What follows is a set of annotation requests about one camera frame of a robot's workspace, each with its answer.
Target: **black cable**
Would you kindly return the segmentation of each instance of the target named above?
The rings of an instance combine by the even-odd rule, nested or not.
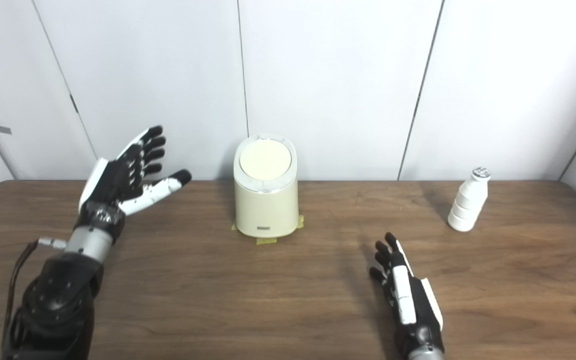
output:
[[[25,249],[23,249],[21,255],[19,255],[19,258],[16,260],[16,263],[14,264],[14,269],[12,270],[12,275],[10,276],[10,284],[8,285],[6,316],[4,317],[4,333],[3,337],[1,338],[2,346],[6,340],[6,333],[8,332],[10,326],[10,317],[12,316],[12,305],[15,301],[15,284],[17,283],[17,276],[19,275],[21,267],[24,266],[24,263],[30,257],[30,254],[32,254],[33,251],[35,251],[38,244],[39,240],[34,240],[28,243]]]

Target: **silver cylinder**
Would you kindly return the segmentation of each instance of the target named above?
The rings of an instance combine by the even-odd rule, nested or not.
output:
[[[103,264],[113,246],[113,237],[106,231],[89,226],[80,226],[72,232],[65,253],[78,253]]]
[[[408,360],[444,360],[444,353],[438,348],[428,350],[428,346],[424,345],[412,350]]]

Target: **white plastic bottle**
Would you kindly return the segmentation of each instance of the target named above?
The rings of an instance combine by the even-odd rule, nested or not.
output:
[[[489,180],[489,169],[478,167],[472,171],[470,178],[461,184],[448,215],[450,227],[457,231],[470,231],[475,226],[488,198]]]

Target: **robotic hand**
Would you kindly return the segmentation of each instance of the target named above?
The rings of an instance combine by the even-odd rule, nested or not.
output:
[[[42,237],[17,261],[8,290],[2,341],[3,360],[86,360],[94,329],[93,300],[99,293],[103,263],[124,228],[126,215],[144,210],[190,182],[181,170],[153,184],[148,174],[162,170],[162,126],[135,137],[121,154],[100,158],[79,201],[79,215],[68,241]],[[46,260],[41,274],[26,288],[11,319],[14,289],[25,260],[37,246],[63,252]]]
[[[403,359],[443,360],[444,319],[427,278],[413,276],[400,242],[386,233],[387,246],[377,241],[374,257],[383,271],[370,268],[370,276],[379,281],[393,309],[395,344]]]

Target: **yellow tape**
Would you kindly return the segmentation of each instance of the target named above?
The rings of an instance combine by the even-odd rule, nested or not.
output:
[[[297,223],[297,229],[304,227],[304,215],[299,215],[299,222]]]
[[[257,245],[263,245],[263,244],[274,244],[277,242],[277,238],[274,237],[272,239],[261,239],[261,238],[257,238],[256,239],[256,244]]]

